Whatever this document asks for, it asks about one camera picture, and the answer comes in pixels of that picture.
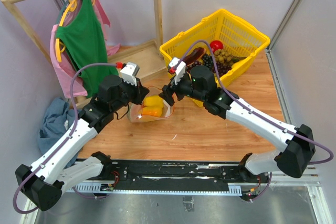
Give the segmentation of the yellow bell pepper toy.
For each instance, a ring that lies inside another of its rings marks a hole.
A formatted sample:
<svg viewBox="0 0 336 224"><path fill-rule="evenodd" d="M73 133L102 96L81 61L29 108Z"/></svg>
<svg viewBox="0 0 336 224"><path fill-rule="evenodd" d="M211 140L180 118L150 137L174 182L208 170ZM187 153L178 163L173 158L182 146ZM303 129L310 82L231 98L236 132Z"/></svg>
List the yellow bell pepper toy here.
<svg viewBox="0 0 336 224"><path fill-rule="evenodd" d="M163 108L164 103L163 103L163 99L160 96L158 96L158 95L152 95L152 96L146 97L143 100L143 106L144 107Z"/></svg>

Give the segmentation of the clear zip bag orange zipper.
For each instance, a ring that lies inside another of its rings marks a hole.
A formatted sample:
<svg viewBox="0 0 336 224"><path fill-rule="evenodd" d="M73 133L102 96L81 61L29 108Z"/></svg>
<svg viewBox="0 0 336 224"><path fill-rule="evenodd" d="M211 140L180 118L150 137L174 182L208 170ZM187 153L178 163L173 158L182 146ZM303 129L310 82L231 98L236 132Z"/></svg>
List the clear zip bag orange zipper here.
<svg viewBox="0 0 336 224"><path fill-rule="evenodd" d="M175 110L159 96L161 89L149 86L149 93L140 105L131 104L128 111L128 119L132 123L145 123L169 118Z"/></svg>

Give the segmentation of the orange mango toy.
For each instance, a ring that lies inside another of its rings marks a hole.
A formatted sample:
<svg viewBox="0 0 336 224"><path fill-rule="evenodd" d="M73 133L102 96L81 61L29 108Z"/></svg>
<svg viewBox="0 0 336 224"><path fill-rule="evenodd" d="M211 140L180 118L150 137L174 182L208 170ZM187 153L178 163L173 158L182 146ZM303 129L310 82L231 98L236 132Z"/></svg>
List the orange mango toy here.
<svg viewBox="0 0 336 224"><path fill-rule="evenodd" d="M161 117L163 109L157 106L153 107L143 107L142 108L142 115L149 115L154 117Z"/></svg>

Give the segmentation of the watermelon slice toy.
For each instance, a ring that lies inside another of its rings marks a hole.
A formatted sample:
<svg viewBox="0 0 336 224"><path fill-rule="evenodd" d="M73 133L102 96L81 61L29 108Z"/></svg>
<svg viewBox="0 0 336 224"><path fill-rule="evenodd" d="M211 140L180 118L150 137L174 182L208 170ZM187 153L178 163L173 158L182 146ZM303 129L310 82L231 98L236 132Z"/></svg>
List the watermelon slice toy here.
<svg viewBox="0 0 336 224"><path fill-rule="evenodd" d="M131 123L144 123L146 118L142 115L142 105L132 104L129 109L128 119Z"/></svg>

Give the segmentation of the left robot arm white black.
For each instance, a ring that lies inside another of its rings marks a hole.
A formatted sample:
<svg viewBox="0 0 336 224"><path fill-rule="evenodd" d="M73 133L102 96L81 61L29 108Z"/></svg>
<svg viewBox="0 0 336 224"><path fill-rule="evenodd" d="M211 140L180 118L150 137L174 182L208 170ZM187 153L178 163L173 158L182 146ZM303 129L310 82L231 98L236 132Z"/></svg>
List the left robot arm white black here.
<svg viewBox="0 0 336 224"><path fill-rule="evenodd" d="M112 175L112 161L101 152L69 168L66 165L114 119L119 109L130 103L140 105L148 93L149 89L138 78L135 78L135 84L130 84L116 75L105 77L98 92L52 148L30 166L17 168L17 191L31 200L37 209L46 211L71 187L93 177L108 179Z"/></svg>

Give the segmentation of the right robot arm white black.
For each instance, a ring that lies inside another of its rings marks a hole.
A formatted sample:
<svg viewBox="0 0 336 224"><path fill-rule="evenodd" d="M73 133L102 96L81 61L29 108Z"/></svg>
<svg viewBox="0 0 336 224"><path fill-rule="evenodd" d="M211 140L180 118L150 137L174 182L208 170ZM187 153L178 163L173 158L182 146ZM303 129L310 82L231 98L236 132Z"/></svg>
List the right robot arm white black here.
<svg viewBox="0 0 336 224"><path fill-rule="evenodd" d="M238 177L244 182L274 171L300 178L316 152L310 127L304 124L296 127L255 109L237 94L218 87L213 73L205 66L181 74L179 81L172 78L159 96L169 105L174 104L174 97L201 101L210 114L250 129L276 148L272 152L244 156L238 168Z"/></svg>

